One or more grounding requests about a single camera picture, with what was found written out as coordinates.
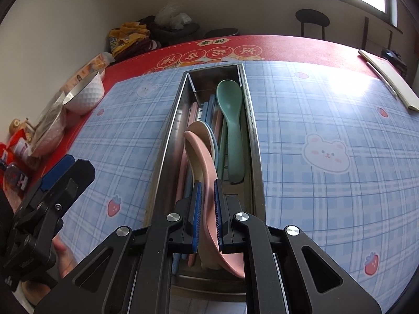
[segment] blue spoon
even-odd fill
[[[243,94],[233,80],[223,80],[217,86],[218,106],[227,122],[228,136],[228,178],[240,183],[244,178],[244,155],[240,131],[240,111]]]
[[[208,131],[210,132],[212,142],[214,143],[214,157],[215,157],[214,166],[215,166],[215,169],[217,169],[217,167],[218,167],[218,144],[217,144],[217,141],[215,140],[214,132],[212,132],[212,129],[210,128],[210,126],[206,122],[204,122],[204,124],[207,127]]]

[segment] wall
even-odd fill
[[[169,1],[181,2],[186,13],[198,22],[202,34],[222,27],[236,27],[241,34],[281,34],[300,36],[300,23],[295,12],[303,8],[317,9],[330,18],[326,28],[326,40],[360,48],[364,29],[364,16],[392,29],[374,16],[337,0],[134,0],[131,15],[138,18],[155,14]],[[404,7],[399,4],[399,28],[401,35],[393,29],[392,49],[398,51],[407,62],[412,83],[417,68],[417,57],[413,54],[414,28]],[[321,28],[306,25],[305,35],[321,38]]]
[[[13,118],[35,121],[126,20],[126,0],[17,0],[0,24],[0,141]]]
[[[200,34],[237,27],[241,34],[300,35],[295,12],[317,9],[330,18],[326,40],[359,48],[364,16],[372,15],[337,0],[17,0],[0,24],[0,141],[13,118],[35,120],[55,91],[85,62],[101,52],[108,31],[124,21],[156,12],[167,2],[181,2]],[[399,28],[392,49],[409,67],[412,83],[418,67],[413,54],[415,31],[399,6]],[[306,36],[320,38],[321,29],[306,25]]]

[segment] blue plaid tablecloth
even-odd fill
[[[380,80],[356,72],[290,62],[244,65],[267,224],[299,226],[387,311],[419,263],[419,114]],[[116,83],[76,138],[69,153],[96,168],[60,232],[78,260],[118,226],[142,226],[166,118],[190,69]],[[172,302],[173,313],[220,306]],[[224,306],[234,314],[246,310]]]

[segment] food package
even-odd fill
[[[9,125],[9,134],[13,136],[17,131],[23,129],[25,131],[26,140],[28,143],[32,141],[32,138],[35,134],[35,129],[32,124],[29,122],[29,119],[21,121],[19,119],[13,119]]]
[[[31,170],[19,159],[15,157],[12,151],[7,149],[7,145],[5,143],[0,143],[0,158],[5,162],[7,165],[11,163],[15,163],[18,168],[20,168],[25,174],[28,176],[31,175]],[[0,170],[0,189],[3,189],[3,171]]]
[[[20,159],[31,170],[36,171],[39,168],[41,160],[36,157],[31,157],[31,146],[26,141],[26,134],[23,129],[20,129],[11,136],[6,149],[12,152],[14,157]]]
[[[112,54],[108,52],[102,52],[85,64],[81,69],[77,71],[61,88],[60,91],[67,94],[71,89],[76,86],[81,79],[89,75],[94,71],[99,71],[100,69],[105,69],[109,66],[115,59]]]

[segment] bear print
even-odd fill
[[[147,97],[151,92],[154,92],[158,89],[158,85],[153,85],[152,83],[146,83],[144,86],[141,86],[137,89],[137,96],[140,98]]]
[[[308,164],[333,174],[345,173],[350,166],[345,144],[341,141],[324,141],[316,133],[305,138],[302,155]]]

